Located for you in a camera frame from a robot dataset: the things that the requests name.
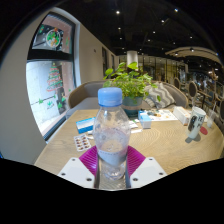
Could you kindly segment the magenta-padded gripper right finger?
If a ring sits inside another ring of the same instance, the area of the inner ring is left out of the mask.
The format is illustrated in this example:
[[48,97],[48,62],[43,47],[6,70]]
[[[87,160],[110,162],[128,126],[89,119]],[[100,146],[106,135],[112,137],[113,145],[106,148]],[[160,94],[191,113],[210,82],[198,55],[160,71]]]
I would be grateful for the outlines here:
[[145,157],[129,146],[126,157],[125,181],[127,188],[140,188],[166,176],[154,157]]

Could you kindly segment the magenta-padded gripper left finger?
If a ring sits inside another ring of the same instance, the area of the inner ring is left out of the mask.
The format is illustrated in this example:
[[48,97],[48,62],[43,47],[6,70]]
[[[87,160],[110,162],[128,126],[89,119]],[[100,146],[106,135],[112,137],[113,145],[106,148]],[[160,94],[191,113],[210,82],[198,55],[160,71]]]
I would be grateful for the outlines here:
[[100,179],[97,148],[93,146],[79,158],[70,158],[58,176],[84,188],[97,188]]

